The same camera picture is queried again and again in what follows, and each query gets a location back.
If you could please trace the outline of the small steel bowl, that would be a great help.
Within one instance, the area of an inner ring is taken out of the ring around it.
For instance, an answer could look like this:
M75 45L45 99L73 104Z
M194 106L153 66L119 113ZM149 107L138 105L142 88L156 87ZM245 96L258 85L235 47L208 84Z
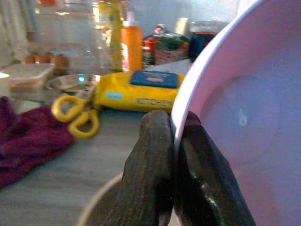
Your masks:
M46 88L60 92L76 92L92 88L100 79L101 76L95 74L68 74L49 80Z

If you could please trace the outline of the orange plastic bottle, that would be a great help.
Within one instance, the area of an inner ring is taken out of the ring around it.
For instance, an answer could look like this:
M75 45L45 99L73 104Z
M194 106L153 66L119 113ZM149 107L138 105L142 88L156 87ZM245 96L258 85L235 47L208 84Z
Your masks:
M124 21L121 28L121 57L124 72L143 67L143 32L134 21Z

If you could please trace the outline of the grey-topped wooden table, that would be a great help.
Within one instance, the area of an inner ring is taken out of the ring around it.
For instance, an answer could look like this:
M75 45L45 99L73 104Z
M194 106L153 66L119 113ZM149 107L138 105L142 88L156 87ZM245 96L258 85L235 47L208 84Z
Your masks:
M0 226L76 226L90 200L123 171L143 113L103 110L99 132L0 189Z

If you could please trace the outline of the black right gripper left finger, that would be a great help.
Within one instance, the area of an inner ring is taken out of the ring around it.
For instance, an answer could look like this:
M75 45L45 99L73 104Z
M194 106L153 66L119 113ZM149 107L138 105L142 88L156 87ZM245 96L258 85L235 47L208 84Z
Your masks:
M126 160L110 226L167 226L174 204L173 138L162 110L143 116Z

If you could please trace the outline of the tall yellow bottle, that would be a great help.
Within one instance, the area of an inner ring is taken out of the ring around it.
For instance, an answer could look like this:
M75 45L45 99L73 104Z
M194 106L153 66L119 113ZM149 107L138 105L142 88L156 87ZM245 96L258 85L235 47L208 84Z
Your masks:
M100 30L104 40L111 69L122 70L121 28L119 0L100 0Z

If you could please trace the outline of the dark red cloth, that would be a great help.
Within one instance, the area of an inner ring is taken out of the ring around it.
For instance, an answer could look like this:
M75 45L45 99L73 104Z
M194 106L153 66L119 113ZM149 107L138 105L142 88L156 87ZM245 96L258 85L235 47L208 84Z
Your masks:
M74 143L68 124L54 118L50 106L17 113L0 97L0 189L61 154Z

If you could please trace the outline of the brown egg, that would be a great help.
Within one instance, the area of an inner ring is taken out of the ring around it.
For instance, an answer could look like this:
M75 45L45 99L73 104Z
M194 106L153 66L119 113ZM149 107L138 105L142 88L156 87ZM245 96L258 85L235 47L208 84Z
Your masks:
M35 57L36 64L50 63L53 54L51 52L46 52L43 54L38 54Z
M64 54L53 55L51 57L51 63L56 66L56 68L67 68L69 66L69 59Z
M22 59L21 63L22 64L34 64L36 61L36 56L37 56L36 52L31 52L29 55L25 56Z

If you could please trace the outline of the yellow-handled scissors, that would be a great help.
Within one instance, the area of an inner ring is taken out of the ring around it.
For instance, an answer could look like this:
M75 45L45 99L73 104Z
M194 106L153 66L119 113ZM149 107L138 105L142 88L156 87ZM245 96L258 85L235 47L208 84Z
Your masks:
M60 122L68 123L68 132L76 138L90 138L100 127L98 111L93 107L92 89L81 90L76 95L57 98L52 106L52 115Z

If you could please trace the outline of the large purple plastic bowl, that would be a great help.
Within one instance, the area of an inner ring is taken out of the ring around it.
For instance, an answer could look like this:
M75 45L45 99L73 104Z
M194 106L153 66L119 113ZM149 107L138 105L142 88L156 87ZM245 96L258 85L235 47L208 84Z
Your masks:
M256 0L200 53L171 113L195 113L257 226L301 226L301 0Z

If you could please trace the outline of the clear plastic food container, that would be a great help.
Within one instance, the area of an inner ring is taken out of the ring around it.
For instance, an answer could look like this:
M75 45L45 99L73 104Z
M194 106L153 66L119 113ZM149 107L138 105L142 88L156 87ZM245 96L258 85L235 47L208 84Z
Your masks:
M0 70L0 73L10 76L11 93L37 93L45 88L46 82L54 74L54 70L55 65L50 63L15 64Z

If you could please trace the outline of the wide steel bowl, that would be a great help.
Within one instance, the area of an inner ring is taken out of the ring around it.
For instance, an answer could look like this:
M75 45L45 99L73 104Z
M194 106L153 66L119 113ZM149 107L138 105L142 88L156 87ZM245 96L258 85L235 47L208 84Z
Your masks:
M75 226L101 226L116 202L122 175L122 172L119 173L98 189L84 207Z

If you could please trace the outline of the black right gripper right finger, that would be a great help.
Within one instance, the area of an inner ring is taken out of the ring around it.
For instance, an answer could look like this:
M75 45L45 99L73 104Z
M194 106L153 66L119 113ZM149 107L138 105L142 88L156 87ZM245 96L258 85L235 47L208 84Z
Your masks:
M179 147L174 210L182 226L257 226L229 162L193 112Z

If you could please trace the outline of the clear glass jar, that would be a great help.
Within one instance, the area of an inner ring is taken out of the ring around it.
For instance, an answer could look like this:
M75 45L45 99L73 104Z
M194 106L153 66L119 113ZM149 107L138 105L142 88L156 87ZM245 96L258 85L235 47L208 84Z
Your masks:
M72 73L98 73L94 0L34 0L37 42L44 51L63 54Z

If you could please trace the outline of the red and green food packet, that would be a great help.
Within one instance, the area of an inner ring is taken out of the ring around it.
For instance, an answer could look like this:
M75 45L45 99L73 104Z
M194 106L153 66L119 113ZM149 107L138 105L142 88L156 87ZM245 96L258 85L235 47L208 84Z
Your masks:
M189 39L169 31L164 24L156 25L154 34L143 38L143 68L189 58Z

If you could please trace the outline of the yellow wet wipes pack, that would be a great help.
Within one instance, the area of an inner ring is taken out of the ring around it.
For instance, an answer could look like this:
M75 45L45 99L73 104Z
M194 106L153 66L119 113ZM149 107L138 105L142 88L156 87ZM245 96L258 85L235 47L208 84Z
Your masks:
M136 70L101 76L95 87L93 106L117 110L171 112L185 75Z

